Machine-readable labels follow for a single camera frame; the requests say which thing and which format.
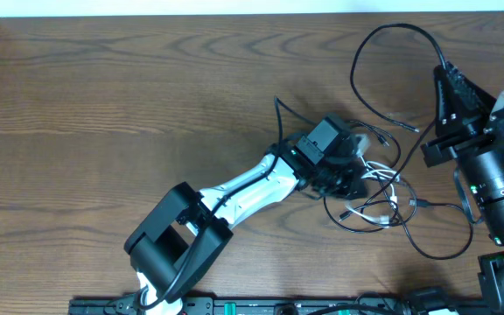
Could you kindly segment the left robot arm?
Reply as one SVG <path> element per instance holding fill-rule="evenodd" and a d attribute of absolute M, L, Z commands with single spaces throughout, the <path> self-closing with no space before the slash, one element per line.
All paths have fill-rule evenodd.
<path fill-rule="evenodd" d="M 181 298 L 208 272 L 233 228 L 259 210 L 311 188 L 317 199 L 363 198 L 356 160 L 368 136 L 329 114 L 308 133 L 280 136 L 252 169 L 226 183 L 195 190 L 174 186 L 124 243 L 141 287 L 140 314 L 176 314 Z"/>

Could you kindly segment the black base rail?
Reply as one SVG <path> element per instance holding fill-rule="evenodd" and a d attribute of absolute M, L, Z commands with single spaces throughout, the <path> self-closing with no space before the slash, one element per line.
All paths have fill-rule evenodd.
<path fill-rule="evenodd" d="M 212 297 L 185 297 L 182 305 L 171 312 L 182 315 L 277 315 L 309 314 L 337 305 L 364 305 L 384 311 L 407 312 L 408 305 L 398 298 L 377 297 L 375 294 L 349 299 L 222 299 Z M 68 315 L 138 314 L 131 297 L 112 299 L 72 299 L 69 301 Z"/>

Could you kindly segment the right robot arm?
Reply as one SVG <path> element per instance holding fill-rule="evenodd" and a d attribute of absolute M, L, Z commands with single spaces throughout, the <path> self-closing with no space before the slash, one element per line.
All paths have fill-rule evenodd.
<path fill-rule="evenodd" d="M 455 161 L 502 251 L 479 257 L 482 297 L 491 312 L 504 314 L 504 90 L 493 97 L 453 64 L 436 66 L 436 139 L 422 145 L 427 166 Z"/>

